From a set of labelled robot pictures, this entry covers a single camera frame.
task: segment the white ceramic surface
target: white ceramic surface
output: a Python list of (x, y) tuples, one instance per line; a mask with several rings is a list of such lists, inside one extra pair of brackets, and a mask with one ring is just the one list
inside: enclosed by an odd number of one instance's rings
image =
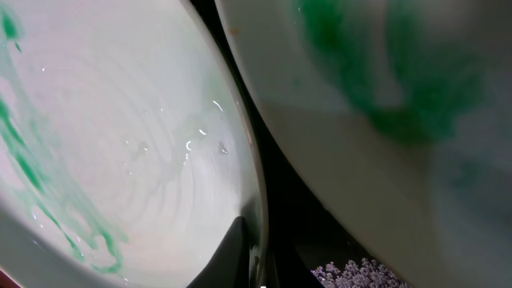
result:
[(26, 287), (184, 287), (242, 211), (264, 251), (258, 152), (188, 3), (0, 9), (0, 267)]
[[(414, 287), (510, 286), (510, 2), (216, 3), (270, 132), (361, 244)], [(370, 118), (405, 104), (433, 141)]]

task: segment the purple flower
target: purple flower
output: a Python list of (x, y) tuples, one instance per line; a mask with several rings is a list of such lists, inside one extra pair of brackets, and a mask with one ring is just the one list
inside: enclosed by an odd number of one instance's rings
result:
[(383, 264), (366, 258), (362, 260), (361, 267), (349, 260), (343, 272), (331, 262), (325, 271), (320, 266), (311, 273), (325, 288), (411, 288)]

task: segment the green residue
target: green residue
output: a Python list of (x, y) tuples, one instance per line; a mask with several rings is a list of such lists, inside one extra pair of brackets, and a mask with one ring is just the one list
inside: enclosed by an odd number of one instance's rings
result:
[(6, 12), (2, 13), (2, 27), (6, 33), (7, 40), (19, 38), (18, 29), (16, 28), (13, 19)]
[[(85, 191), (68, 173), (59, 160), (56, 136), (47, 120), (30, 102), (22, 87), (12, 60), (8, 44), (20, 40), (23, 28), (16, 14), (0, 3), (4, 35), (0, 35), (0, 77), (6, 80), (16, 97), (16, 104), (9, 107), (4, 95), (0, 94), (0, 135), (10, 155), (10, 164), (24, 183), (22, 190), (9, 187), (0, 178), (0, 189), (13, 191), (26, 204), (27, 213), (38, 207), (65, 236), (72, 249), (72, 255), (80, 261), (87, 261), (74, 239), (65, 232), (73, 231), (91, 249), (97, 249), (96, 237), (105, 239), (108, 251), (116, 262), (112, 266), (92, 267), (104, 274), (120, 273), (122, 252), (120, 244), (127, 238), (117, 227), (105, 220)], [(70, 212), (80, 215), (86, 226)]]
[(403, 103), (380, 107), (375, 101), (366, 4), (355, 0), (300, 3), (306, 36), (321, 71), (388, 138), (406, 146), (451, 138), (458, 117), (483, 101), (483, 59), (456, 41), (427, 41), (418, 8), (407, 0), (390, 0), (386, 50)]

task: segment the water droplet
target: water droplet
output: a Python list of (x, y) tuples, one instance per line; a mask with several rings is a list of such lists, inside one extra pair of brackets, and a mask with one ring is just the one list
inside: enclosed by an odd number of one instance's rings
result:
[(137, 151), (132, 155), (132, 160), (138, 161), (141, 156), (144, 156), (148, 153), (150, 150), (150, 146), (147, 144), (146, 141), (142, 141), (140, 144), (138, 144)]
[(227, 149), (226, 147), (224, 146), (224, 143), (222, 143), (222, 141), (219, 141), (218, 142), (218, 152), (220, 154), (227, 154)]

